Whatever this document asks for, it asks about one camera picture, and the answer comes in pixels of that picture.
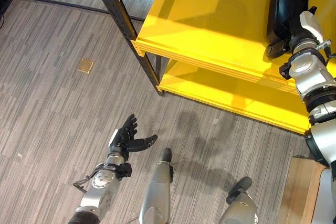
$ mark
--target robotic hand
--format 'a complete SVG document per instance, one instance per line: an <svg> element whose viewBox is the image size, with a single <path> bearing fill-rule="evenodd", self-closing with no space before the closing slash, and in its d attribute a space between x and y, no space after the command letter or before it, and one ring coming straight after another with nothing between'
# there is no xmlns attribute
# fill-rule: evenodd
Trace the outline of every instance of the robotic hand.
<svg viewBox="0 0 336 224"><path fill-rule="evenodd" d="M308 0L271 0L269 7L267 48L270 58L291 51L288 62L279 68L286 79L295 80L297 91L306 105L311 128L305 132L313 158L332 171L332 197L336 207L336 80L326 66L331 41L323 41L322 29L308 10ZM324 49L325 61L319 50Z"/></svg>
<svg viewBox="0 0 336 224"><path fill-rule="evenodd" d="M84 192L80 207L69 224L98 224L108 211L122 178L132 174L131 164L125 163L130 152L139 152L151 147L157 135L145 139L134 139L137 124L134 114L130 115L123 127L115 130L109 143L109 154L103 164L98 164L91 175L73 185ZM89 190L83 184L92 179Z"/></svg>

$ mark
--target perforated metal upright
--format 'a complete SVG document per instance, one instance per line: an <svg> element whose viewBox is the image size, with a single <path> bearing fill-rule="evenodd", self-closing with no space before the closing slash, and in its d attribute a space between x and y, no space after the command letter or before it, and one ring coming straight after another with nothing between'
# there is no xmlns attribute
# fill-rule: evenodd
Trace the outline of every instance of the perforated metal upright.
<svg viewBox="0 0 336 224"><path fill-rule="evenodd" d="M134 29L134 26L132 24L130 16L128 15L128 12L125 8L123 1L122 0L102 0L102 1L104 2L106 8L110 12L113 20L115 21L116 25L119 28L119 31L125 38L126 42L128 43L138 62L140 63L142 69L146 73L148 79L154 86L155 90L159 94L162 94L163 91L158 88L159 78L155 73L152 64L150 63L148 56L147 55L145 55L144 57L139 56L131 43L131 40L136 40L138 35Z"/></svg>

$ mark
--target yellow shelf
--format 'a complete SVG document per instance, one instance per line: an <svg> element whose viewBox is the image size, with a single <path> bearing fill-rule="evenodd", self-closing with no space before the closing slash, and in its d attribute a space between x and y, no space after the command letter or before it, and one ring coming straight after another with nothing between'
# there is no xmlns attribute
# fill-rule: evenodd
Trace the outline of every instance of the yellow shelf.
<svg viewBox="0 0 336 224"><path fill-rule="evenodd" d="M296 95L183 62L170 60L159 88L301 134L309 128Z"/></svg>
<svg viewBox="0 0 336 224"><path fill-rule="evenodd" d="M336 51L336 0L309 0ZM133 42L146 51L297 95L265 56L269 0L155 0ZM336 74L336 64L328 66Z"/></svg>

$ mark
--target wooden panel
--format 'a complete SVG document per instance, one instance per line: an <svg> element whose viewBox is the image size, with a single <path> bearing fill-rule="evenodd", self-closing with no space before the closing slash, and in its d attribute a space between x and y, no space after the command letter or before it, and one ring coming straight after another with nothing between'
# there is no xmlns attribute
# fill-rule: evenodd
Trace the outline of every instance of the wooden panel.
<svg viewBox="0 0 336 224"><path fill-rule="evenodd" d="M292 158L277 224L311 223L325 168L311 159Z"/></svg>

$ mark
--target black cable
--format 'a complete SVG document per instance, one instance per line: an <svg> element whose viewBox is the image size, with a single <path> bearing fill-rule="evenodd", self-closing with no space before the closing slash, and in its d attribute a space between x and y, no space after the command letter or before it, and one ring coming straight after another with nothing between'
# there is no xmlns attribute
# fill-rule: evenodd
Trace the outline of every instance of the black cable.
<svg viewBox="0 0 336 224"><path fill-rule="evenodd" d="M83 184L85 184L86 182L88 182L97 172L99 171L99 169L94 169L93 172L90 175L85 176L85 178L75 181L74 183L72 183L72 185L74 187L76 187L78 190L80 190L83 193L87 193L88 191L86 191L84 189L84 186L82 186Z"/></svg>
<svg viewBox="0 0 336 224"><path fill-rule="evenodd" d="M136 217L134 220L131 220L131 221L127 222L126 224L130 224L130 223L134 222L137 219L138 219L138 217Z"/></svg>
<svg viewBox="0 0 336 224"><path fill-rule="evenodd" d="M0 29L1 29L4 25L4 22L5 22L5 16L2 13L0 13L0 14L1 14L1 17L2 17L2 24L0 26Z"/></svg>
<svg viewBox="0 0 336 224"><path fill-rule="evenodd" d="M33 1L39 1L39 2L44 2L44 3L56 4L56 5L64 5L64 6L67 6L67 7L74 7L74 8L79 8L79 9L83 9L83 10L90 10L90 11L97 12L97 13L110 14L110 12L108 10L102 10L102 9L98 9L98 8L94 8L94 7L88 7L88 6L77 5L77 4L70 4L70 3L65 3L65 2L56 1L56 0L33 0ZM141 22L145 21L144 18L139 18L139 17L135 17L135 16L130 16L130 19L141 21Z"/></svg>

